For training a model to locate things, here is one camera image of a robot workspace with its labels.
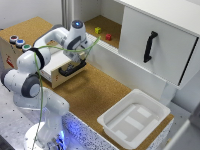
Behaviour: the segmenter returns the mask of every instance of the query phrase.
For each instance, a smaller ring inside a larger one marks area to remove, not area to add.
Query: cork surface
[[[107,27],[111,28],[111,25],[109,25],[109,20],[106,23],[105,18],[102,20],[104,20],[104,22],[100,21],[100,23],[102,23],[102,34],[104,32],[106,33],[106,31],[111,31],[111,29],[106,29]],[[92,26],[96,27],[96,24],[91,24],[91,30],[93,28]],[[39,17],[36,17],[0,31],[0,36],[9,42],[9,37],[11,35],[18,35],[19,38],[24,39],[27,44],[32,45],[38,37],[47,32],[51,27],[52,25],[50,23]],[[126,96],[129,92],[131,92],[131,89],[122,85],[102,71],[94,68],[90,64],[86,65],[84,71],[64,82],[55,89],[52,89],[51,83],[44,78],[43,85],[65,98],[70,104],[70,111],[72,113],[74,113],[103,137],[108,139],[119,149],[123,149],[104,133],[102,126],[97,123],[97,118],[114,104],[116,104],[119,100],[121,100],[124,96]],[[137,148],[137,150],[146,149],[172,119],[173,116],[169,115]]]
[[[0,31],[0,37],[9,42],[10,36],[17,35],[25,40],[26,44],[33,45],[35,40],[51,29],[52,24],[40,17],[35,17],[25,22]]]
[[[120,24],[115,23],[103,16],[98,16],[94,19],[85,22],[85,26],[86,26],[86,31],[89,34],[95,37],[101,36],[101,40],[105,41],[106,43],[116,48],[119,48],[119,40],[122,28]],[[100,34],[95,33],[96,27],[101,28]],[[111,41],[106,40],[106,34],[112,35]]]

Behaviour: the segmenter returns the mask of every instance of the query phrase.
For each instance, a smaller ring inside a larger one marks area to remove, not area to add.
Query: white tray
[[[136,149],[169,115],[170,109],[133,90],[98,118],[105,133],[125,149]]]

